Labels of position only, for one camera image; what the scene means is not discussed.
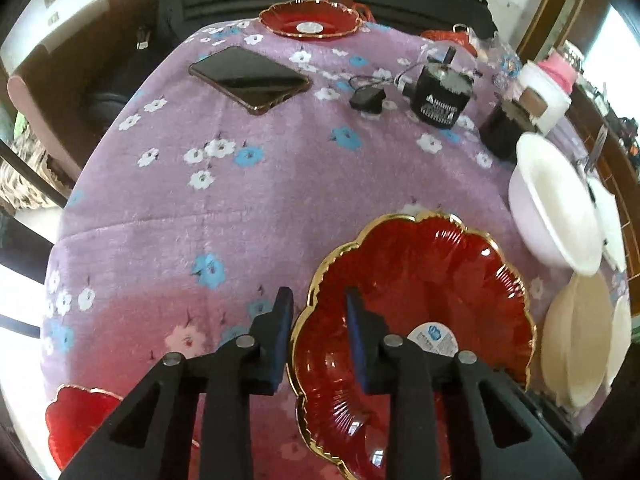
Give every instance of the silver bolt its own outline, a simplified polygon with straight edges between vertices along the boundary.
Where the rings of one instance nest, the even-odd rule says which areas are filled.
[[[458,359],[463,365],[472,365],[476,361],[478,361],[478,356],[474,354],[471,350],[463,350],[458,354]]]
[[[169,352],[162,358],[162,362],[166,366],[175,366],[177,364],[180,364],[180,361],[182,361],[182,354],[178,352]]]
[[[236,346],[238,348],[251,348],[255,345],[255,339],[250,335],[241,335],[236,339]]]
[[[396,334],[387,334],[382,341],[385,342],[385,345],[391,346],[391,348],[402,346],[402,338]]]

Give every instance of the purple tablecloth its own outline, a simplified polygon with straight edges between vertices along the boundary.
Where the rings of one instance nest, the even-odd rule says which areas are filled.
[[[302,70],[312,89],[253,117],[188,75],[232,44]],[[104,136],[65,209],[42,332],[50,396],[60,384],[125,395],[167,351],[192,357],[245,332],[281,285],[303,308],[321,260],[389,212],[441,208],[491,233],[525,277],[541,329],[571,272],[526,250],[508,208],[513,165],[479,142],[475,124],[497,101],[490,78],[450,131],[418,122],[392,86],[380,116],[349,106],[351,74],[395,75],[425,44],[376,25],[300,43],[248,21],[178,47]],[[584,154],[566,121],[552,139]],[[606,277],[614,301],[626,294],[624,276]],[[533,375],[540,386],[537,364]],[[257,479],[338,478],[300,439],[288,384],[251,409]]]

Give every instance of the blue logo on sticker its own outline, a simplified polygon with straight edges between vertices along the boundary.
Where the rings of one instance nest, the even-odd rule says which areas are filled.
[[[438,328],[433,325],[429,327],[429,335],[434,341],[438,341],[442,337],[442,333],[440,332],[440,330],[438,330]]]

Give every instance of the smartphone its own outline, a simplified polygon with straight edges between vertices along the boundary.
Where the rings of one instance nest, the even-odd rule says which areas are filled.
[[[189,73],[261,115],[311,87],[311,79],[262,54],[230,46],[193,63]]]

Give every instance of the wooden cabinet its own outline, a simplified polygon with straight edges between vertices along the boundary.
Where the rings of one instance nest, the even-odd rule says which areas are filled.
[[[606,124],[591,100],[580,87],[571,94],[572,105],[566,116],[584,141],[588,150],[593,148],[600,127]],[[596,166],[604,186],[618,202],[622,237],[625,242],[626,272],[631,293],[633,314],[640,314],[640,185],[618,138],[609,130],[609,137]]]

